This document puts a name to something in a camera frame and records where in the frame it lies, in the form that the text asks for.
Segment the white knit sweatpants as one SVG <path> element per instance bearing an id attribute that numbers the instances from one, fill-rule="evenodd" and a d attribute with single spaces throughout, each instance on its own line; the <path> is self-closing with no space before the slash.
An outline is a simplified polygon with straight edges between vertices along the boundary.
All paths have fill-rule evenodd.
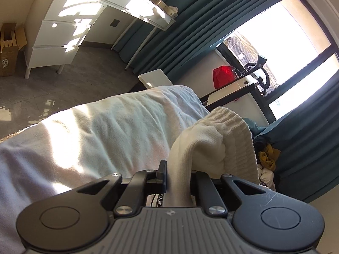
<path id="1" fill-rule="evenodd" d="M 259 183 L 251 131 L 238 114 L 218 107 L 185 129 L 171 147 L 168 157 L 168 188 L 165 207 L 188 207 L 192 171 L 210 178 L 232 174 Z"/>

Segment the pile of clothes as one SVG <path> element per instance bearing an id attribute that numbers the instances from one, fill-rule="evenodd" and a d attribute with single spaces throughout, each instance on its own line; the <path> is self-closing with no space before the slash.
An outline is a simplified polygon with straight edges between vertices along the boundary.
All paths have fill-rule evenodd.
<path id="1" fill-rule="evenodd" d="M 257 139 L 254 141 L 254 150 L 256 153 L 256 160 L 257 160 L 257 168 L 258 168 L 258 176 L 260 185 L 269 188 L 270 190 L 275 191 L 275 184 L 274 184 L 274 171 L 270 171 L 267 168 L 264 168 L 260 164 L 259 159 L 259 152 L 264 150 L 268 143 L 265 139 Z"/>

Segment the pastel tie-dye bed blanket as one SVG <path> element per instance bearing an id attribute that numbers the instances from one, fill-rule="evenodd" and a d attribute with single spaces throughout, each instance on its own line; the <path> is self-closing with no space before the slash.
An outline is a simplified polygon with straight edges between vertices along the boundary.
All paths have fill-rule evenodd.
<path id="1" fill-rule="evenodd" d="M 156 169 L 208 111 L 187 86 L 116 95 L 55 113 L 1 143 L 1 252 L 24 248 L 15 222 L 32 202 L 112 173 Z"/>

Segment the mustard yellow garment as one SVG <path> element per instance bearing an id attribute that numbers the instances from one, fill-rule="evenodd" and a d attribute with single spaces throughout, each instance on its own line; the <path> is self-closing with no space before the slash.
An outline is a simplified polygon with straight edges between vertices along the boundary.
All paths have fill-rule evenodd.
<path id="1" fill-rule="evenodd" d="M 270 171 L 275 171 L 276 161 L 279 156 L 280 150 L 272 147 L 271 144 L 268 143 L 266 147 L 264 147 L 264 150 L 259 152 L 260 164 Z"/>

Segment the white chair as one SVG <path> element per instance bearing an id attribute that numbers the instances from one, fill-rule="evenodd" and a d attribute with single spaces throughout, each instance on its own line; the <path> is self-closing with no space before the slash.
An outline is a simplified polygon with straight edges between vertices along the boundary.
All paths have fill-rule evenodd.
<path id="1" fill-rule="evenodd" d="M 152 70 L 138 76 L 141 83 L 147 88 L 155 88 L 159 86 L 172 86 L 173 83 L 165 75 L 161 69 Z"/>

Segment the red bag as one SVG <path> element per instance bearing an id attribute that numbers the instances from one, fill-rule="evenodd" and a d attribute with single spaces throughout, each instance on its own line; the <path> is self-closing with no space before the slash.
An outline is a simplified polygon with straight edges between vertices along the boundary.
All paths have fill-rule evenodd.
<path id="1" fill-rule="evenodd" d="M 213 70 L 213 86 L 217 90 L 236 79 L 235 68 L 233 66 L 222 65 Z"/>

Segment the teal curtain by bed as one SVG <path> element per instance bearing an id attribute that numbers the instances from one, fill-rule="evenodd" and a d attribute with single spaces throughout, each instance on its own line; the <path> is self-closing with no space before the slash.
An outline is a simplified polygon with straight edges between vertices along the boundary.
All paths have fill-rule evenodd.
<path id="1" fill-rule="evenodd" d="M 338 185 L 338 74 L 305 102 L 254 137 L 254 149 L 280 150 L 278 192 L 312 202 Z"/>

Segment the white drawer dresser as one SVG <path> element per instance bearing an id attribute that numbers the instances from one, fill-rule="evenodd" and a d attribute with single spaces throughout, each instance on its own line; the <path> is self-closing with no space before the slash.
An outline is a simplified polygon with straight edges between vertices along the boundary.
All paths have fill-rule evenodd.
<path id="1" fill-rule="evenodd" d="M 34 0 L 25 22 L 25 78 L 45 66 L 61 73 L 104 8 L 98 0 Z"/>

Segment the white vanity desk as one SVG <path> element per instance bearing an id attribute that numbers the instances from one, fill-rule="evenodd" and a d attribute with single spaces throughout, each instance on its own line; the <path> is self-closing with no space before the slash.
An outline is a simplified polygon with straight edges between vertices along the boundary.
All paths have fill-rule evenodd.
<path id="1" fill-rule="evenodd" d="M 150 0 L 98 0 L 106 6 L 113 7 L 117 10 L 123 11 L 129 15 L 132 15 L 135 19 L 140 19 L 153 26 L 151 32 L 139 45 L 131 59 L 127 64 L 127 68 L 131 65 L 133 60 L 152 37 L 157 29 L 162 31 L 167 30 L 174 24 L 175 20 L 168 15 L 164 10 L 155 5 Z"/>

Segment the brown cardboard box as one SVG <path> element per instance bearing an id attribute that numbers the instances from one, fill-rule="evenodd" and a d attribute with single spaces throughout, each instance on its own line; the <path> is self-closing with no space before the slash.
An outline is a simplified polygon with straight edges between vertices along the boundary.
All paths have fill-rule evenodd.
<path id="1" fill-rule="evenodd" d="M 24 26 L 16 23 L 4 23 L 1 27 L 0 76 L 12 76 L 15 73 L 19 51 L 27 44 Z"/>

